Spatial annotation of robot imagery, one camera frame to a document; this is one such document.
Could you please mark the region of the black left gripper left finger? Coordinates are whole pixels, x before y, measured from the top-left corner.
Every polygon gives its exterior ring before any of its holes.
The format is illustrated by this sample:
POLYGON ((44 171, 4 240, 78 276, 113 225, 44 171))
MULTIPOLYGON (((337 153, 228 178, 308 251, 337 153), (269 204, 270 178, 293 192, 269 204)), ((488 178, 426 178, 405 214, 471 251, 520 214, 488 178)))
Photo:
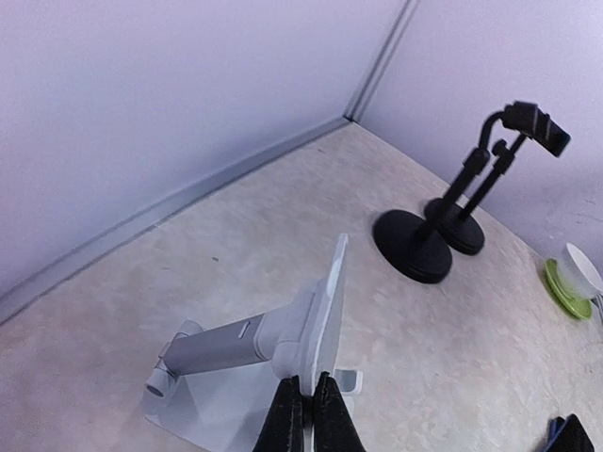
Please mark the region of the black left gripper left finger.
POLYGON ((253 452, 302 452, 303 401, 298 376, 282 379, 253 452))

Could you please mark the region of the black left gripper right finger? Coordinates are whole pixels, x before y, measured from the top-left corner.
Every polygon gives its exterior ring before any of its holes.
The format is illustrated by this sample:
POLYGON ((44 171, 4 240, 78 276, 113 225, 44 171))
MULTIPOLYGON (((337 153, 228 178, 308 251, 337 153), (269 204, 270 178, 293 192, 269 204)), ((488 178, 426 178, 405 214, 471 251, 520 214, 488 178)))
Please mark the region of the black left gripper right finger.
POLYGON ((320 374, 313 395, 314 450, 365 452, 336 380, 320 374))

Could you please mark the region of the white folding phone stand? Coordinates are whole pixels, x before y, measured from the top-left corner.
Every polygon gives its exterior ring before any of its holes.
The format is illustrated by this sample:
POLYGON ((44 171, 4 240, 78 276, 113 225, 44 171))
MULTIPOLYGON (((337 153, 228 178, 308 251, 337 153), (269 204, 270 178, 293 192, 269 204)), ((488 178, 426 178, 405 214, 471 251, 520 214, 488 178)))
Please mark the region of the white folding phone stand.
POLYGON ((282 307, 210 330, 185 321, 145 383, 145 418, 207 451, 249 451, 282 379, 298 378, 309 397, 327 372, 351 408, 363 375, 335 366, 348 244, 341 234, 326 275, 282 307))

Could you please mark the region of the black pole stand left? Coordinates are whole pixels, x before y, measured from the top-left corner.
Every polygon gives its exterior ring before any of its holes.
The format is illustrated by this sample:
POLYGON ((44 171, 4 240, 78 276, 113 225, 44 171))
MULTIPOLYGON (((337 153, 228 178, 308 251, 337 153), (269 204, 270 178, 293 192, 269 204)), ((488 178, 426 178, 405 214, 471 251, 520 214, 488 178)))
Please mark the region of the black pole stand left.
POLYGON ((491 114, 481 128, 478 145, 470 152, 434 213, 421 218, 411 212, 393 209, 373 223, 372 238, 385 260, 406 277, 427 284, 443 281, 452 266, 447 241, 437 227, 451 206, 488 163, 489 138, 497 121, 507 129, 525 132, 529 137, 549 135, 551 119, 538 105, 516 101, 491 114))

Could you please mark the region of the black pole stand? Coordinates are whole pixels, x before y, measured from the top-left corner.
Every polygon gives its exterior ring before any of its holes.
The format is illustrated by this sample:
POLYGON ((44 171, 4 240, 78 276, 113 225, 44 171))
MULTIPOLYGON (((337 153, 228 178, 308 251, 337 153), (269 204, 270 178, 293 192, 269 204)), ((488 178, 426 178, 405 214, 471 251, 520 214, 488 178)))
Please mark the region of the black pole stand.
POLYGON ((427 284, 443 281, 452 266, 447 241, 437 227, 451 206, 488 163, 489 138, 497 121, 507 129, 525 132, 529 137, 549 135, 551 119, 538 105, 516 101, 491 114, 481 128, 478 145, 470 152, 434 213, 421 218, 411 212, 393 209, 373 223, 372 238, 385 260, 406 277, 427 284))
POLYGON ((559 157, 571 140, 550 116, 538 105, 516 101, 506 105, 502 111, 490 115, 481 128, 478 149, 497 158, 492 170, 477 188, 464 207, 453 203, 437 226, 440 235, 460 253, 476 255, 484 247, 485 235, 480 224, 474 219, 473 211, 483 201, 498 179, 514 162, 515 156, 526 139, 532 139, 552 155, 559 157), (508 130, 518 133, 511 146, 503 139, 489 145, 492 130, 497 121, 508 130))

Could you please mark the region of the blue phone underneath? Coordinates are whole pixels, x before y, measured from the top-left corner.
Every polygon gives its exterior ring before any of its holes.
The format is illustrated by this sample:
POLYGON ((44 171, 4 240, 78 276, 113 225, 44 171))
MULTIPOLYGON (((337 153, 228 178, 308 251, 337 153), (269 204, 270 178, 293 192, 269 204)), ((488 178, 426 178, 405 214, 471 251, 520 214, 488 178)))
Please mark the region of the blue phone underneath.
POLYGON ((555 417, 549 421, 547 442, 546 442, 545 450, 548 450, 551 447, 551 445, 552 445, 553 441, 556 439, 559 431, 562 429, 564 422, 565 422, 565 419, 560 416, 555 417))

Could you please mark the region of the black phone on top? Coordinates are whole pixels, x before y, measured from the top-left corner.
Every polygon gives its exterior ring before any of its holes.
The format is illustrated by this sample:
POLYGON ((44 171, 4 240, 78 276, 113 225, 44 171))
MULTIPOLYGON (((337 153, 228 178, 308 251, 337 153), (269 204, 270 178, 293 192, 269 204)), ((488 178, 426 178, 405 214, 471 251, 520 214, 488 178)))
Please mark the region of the black phone on top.
POLYGON ((564 419, 562 429, 546 452, 594 452, 595 447, 579 418, 572 413, 564 419))

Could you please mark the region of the black pole stand right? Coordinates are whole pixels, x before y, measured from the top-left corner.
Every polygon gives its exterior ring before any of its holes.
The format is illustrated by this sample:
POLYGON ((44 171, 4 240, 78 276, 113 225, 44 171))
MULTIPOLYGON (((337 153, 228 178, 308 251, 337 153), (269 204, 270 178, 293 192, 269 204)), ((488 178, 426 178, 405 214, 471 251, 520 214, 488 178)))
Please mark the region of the black pole stand right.
POLYGON ((473 211, 483 201, 498 179, 514 162, 515 156, 526 139, 532 139, 552 155, 559 157, 571 140, 550 116, 538 105, 516 101, 506 105, 502 111, 490 115, 481 128, 478 149, 497 158, 492 170, 477 188, 464 207, 453 203, 437 226, 440 235, 460 253, 476 255, 484 247, 485 235, 480 224, 474 219, 473 211), (489 145, 492 130, 497 121, 508 130, 518 133, 511 146, 503 139, 489 145))

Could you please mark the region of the green plate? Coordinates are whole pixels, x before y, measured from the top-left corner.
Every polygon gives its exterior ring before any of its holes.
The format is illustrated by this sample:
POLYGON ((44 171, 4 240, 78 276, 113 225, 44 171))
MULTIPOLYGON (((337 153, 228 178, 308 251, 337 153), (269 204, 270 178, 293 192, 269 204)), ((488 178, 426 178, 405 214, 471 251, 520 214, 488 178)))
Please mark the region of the green plate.
POLYGON ((588 320, 592 317, 593 307, 591 301, 574 295, 562 285, 558 272, 558 263, 555 259, 546 259, 544 275, 553 295, 570 315, 579 320, 588 320))

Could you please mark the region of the white bowl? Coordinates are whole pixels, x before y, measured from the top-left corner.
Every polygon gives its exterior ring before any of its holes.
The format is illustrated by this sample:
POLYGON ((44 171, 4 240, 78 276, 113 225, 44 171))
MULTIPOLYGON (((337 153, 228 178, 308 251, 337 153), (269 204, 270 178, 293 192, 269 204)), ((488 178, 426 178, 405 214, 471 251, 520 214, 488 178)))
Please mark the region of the white bowl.
POLYGON ((564 245, 557 266, 563 285, 576 296, 593 299, 602 294, 602 276, 576 245, 564 245))

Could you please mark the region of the right aluminium frame post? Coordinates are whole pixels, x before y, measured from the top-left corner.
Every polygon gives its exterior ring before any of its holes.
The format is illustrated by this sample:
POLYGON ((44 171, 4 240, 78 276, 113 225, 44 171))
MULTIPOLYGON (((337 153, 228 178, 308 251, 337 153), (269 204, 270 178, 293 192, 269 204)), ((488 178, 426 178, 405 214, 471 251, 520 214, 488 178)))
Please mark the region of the right aluminium frame post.
POLYGON ((371 60, 367 73, 344 110, 343 118, 347 121, 359 122, 363 118, 419 5, 418 0, 401 3, 378 53, 371 60))

